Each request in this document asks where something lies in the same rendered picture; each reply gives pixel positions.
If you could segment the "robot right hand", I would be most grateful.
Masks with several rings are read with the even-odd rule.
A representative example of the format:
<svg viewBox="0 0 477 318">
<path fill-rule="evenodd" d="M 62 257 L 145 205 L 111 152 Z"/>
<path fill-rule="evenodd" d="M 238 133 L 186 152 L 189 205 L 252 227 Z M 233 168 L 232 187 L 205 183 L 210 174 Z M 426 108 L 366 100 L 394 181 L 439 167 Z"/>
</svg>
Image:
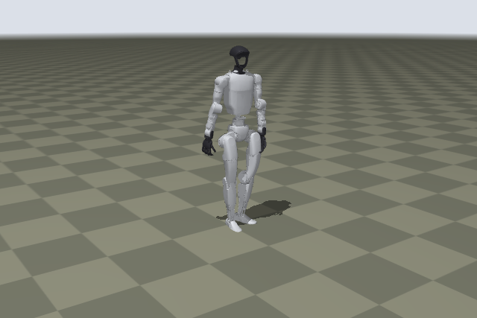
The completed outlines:
<svg viewBox="0 0 477 318">
<path fill-rule="evenodd" d="M 213 133 L 214 133 L 213 131 L 210 133 L 210 137 L 204 135 L 205 139 L 203 141 L 202 151 L 208 156 L 210 155 L 213 156 L 213 154 L 211 153 L 211 148 L 213 149 L 214 152 L 216 152 L 215 148 L 212 145 Z"/>
</svg>

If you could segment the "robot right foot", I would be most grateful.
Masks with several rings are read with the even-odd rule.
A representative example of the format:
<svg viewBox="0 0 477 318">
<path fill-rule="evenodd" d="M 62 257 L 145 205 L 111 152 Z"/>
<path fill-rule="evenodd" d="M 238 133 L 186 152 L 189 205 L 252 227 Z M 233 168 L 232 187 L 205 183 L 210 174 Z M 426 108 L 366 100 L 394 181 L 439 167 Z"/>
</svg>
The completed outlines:
<svg viewBox="0 0 477 318">
<path fill-rule="evenodd" d="M 239 227 L 239 225 L 235 221 L 232 221 L 232 219 L 231 219 L 231 222 L 228 222 L 228 218 L 227 218 L 226 221 L 225 221 L 225 224 L 228 225 L 229 228 L 232 229 L 235 232 L 241 232 L 242 231 L 242 229 Z"/>
</svg>

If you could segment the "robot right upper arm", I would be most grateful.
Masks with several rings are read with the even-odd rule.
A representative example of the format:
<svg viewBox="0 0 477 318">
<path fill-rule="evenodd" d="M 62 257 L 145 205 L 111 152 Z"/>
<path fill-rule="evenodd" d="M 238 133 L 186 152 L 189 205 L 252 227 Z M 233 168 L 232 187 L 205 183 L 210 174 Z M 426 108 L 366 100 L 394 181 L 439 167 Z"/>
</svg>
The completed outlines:
<svg viewBox="0 0 477 318">
<path fill-rule="evenodd" d="M 216 77 L 215 79 L 215 88 L 212 96 L 212 103 L 215 105 L 214 113 L 221 113 L 223 105 L 220 104 L 224 88 L 227 87 L 230 77 L 228 75 L 223 75 Z"/>
</svg>

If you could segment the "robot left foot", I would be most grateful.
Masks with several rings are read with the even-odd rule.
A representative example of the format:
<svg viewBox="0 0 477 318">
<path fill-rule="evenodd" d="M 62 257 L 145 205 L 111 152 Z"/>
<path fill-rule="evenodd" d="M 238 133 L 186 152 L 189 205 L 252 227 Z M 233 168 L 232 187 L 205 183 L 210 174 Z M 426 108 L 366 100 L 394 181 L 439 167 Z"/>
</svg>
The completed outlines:
<svg viewBox="0 0 477 318">
<path fill-rule="evenodd" d="M 243 216 L 241 217 L 238 216 L 238 212 L 235 213 L 234 220 L 240 221 L 242 223 L 247 223 L 247 224 L 256 224 L 256 221 L 248 217 L 246 214 L 243 214 Z"/>
</svg>

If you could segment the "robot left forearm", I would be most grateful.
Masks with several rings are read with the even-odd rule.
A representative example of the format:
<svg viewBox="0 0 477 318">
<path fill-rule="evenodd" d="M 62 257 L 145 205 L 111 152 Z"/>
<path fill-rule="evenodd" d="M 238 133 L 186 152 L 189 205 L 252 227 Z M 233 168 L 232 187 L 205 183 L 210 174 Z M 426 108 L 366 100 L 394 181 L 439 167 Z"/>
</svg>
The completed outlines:
<svg viewBox="0 0 477 318">
<path fill-rule="evenodd" d="M 265 120 L 265 110 L 266 110 L 266 107 L 264 109 L 258 109 L 256 111 L 256 114 L 257 114 L 257 124 L 258 124 L 258 132 L 259 133 L 262 133 L 262 128 L 265 127 L 266 128 L 266 120 Z"/>
</svg>

